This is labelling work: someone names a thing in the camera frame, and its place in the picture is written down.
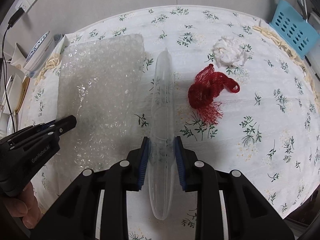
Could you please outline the left hand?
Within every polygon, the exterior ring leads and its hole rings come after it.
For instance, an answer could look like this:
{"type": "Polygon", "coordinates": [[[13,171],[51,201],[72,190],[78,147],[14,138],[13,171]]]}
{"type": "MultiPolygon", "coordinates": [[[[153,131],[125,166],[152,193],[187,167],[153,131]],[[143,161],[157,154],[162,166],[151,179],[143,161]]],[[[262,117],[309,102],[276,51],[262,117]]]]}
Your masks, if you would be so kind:
{"type": "Polygon", "coordinates": [[[23,224],[28,229],[35,228],[43,216],[31,181],[18,198],[3,198],[2,201],[12,217],[22,217],[23,224]]]}

